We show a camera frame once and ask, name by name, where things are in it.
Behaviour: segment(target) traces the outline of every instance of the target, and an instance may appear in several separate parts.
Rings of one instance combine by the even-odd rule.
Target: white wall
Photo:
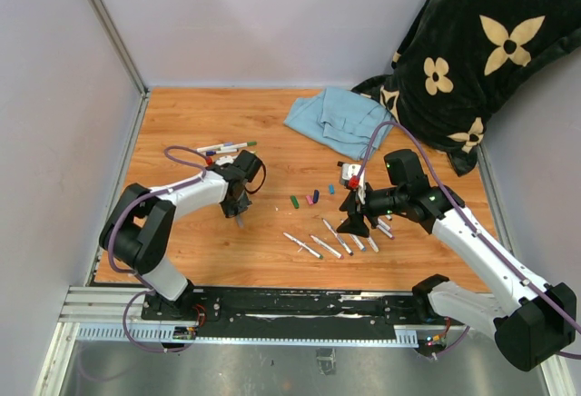
[[[0,0],[0,382],[36,383],[94,257],[138,94],[86,0]]]
[[[104,0],[151,85],[352,85],[425,0]]]
[[[516,254],[581,303],[579,74],[581,50],[529,80],[493,118],[485,147]],[[567,350],[581,353],[579,334]],[[581,361],[568,364],[581,389]]]

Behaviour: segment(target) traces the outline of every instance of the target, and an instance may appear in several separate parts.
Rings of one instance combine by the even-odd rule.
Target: wooden table
[[[465,288],[486,291],[485,284],[446,245],[405,219],[394,218],[393,241],[379,231],[372,232],[379,253],[371,249],[360,252],[346,237],[355,256],[346,255],[343,260],[322,249],[323,260],[297,252],[298,246],[282,235],[287,232],[311,242],[312,233],[342,251],[321,218],[337,226],[344,216],[338,209],[347,193],[338,184],[337,161],[350,159],[282,124],[295,99],[316,93],[240,89],[153,92],[127,184],[163,185],[196,174],[197,170],[163,156],[163,148],[170,144],[197,147],[256,140],[257,155],[268,170],[266,183],[251,196],[252,206],[242,216],[244,228],[233,219],[225,219],[218,204],[189,214],[173,226],[168,255],[178,269],[194,284],[395,291],[408,291],[426,277],[441,273]],[[408,147],[412,143],[407,137],[392,130],[368,166],[368,181],[374,188],[390,186],[383,155]],[[428,153],[442,181],[494,232],[478,169],[458,178],[446,155],[431,149]],[[329,194],[330,183],[336,189],[333,195]],[[309,206],[305,195],[314,189],[319,189],[320,201]],[[300,202],[299,210],[292,206],[292,194]],[[127,282],[130,278],[113,272],[103,258],[95,280]]]

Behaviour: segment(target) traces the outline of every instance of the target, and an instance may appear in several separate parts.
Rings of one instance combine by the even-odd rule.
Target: gray floor
[[[82,365],[93,377],[80,379]],[[181,354],[139,351],[127,342],[77,346],[62,395],[321,396],[547,395],[540,368],[514,369],[492,341],[471,334],[439,362],[411,349],[338,348],[336,370],[322,374],[315,347],[193,345]]]

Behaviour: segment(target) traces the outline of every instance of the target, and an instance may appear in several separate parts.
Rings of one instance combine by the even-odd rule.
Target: folded towel
[[[297,99],[284,124],[352,160],[360,161],[373,130],[390,119],[391,114],[376,101],[328,87],[312,98]],[[371,154],[377,151],[391,128],[391,125],[381,128]]]

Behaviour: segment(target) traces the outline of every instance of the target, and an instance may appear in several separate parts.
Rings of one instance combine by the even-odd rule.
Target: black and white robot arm
[[[413,289],[419,315],[426,321],[442,316],[483,332],[495,340],[503,355],[516,367],[529,371],[540,362],[572,343],[575,329],[542,298],[529,288],[533,283],[575,319],[576,296],[566,284],[551,286],[530,271],[492,237],[464,202],[447,188],[461,211],[478,230],[467,223],[439,187],[431,187],[418,156],[400,150],[384,157],[389,179],[394,187],[373,190],[360,177],[356,188],[340,207],[348,219],[337,229],[339,233],[369,236],[367,218],[373,228],[378,216],[393,213],[423,226],[456,252],[488,286],[492,297],[459,287],[447,277],[434,275]],[[349,188],[359,172],[356,164],[341,166],[340,182]],[[521,281],[481,240],[488,239],[497,251],[525,275]]]
[[[241,151],[234,159],[222,157],[206,168],[205,175],[188,178],[163,187],[146,188],[129,185],[121,195],[99,237],[106,251],[117,223],[122,223],[114,238],[113,256],[127,264],[149,284],[166,303],[187,312],[192,307],[193,284],[180,273],[165,255],[174,222],[184,215],[219,203],[226,217],[234,217],[251,205],[246,183],[251,183],[264,168],[253,153]],[[124,219],[122,213],[137,198],[159,193],[136,205]]]

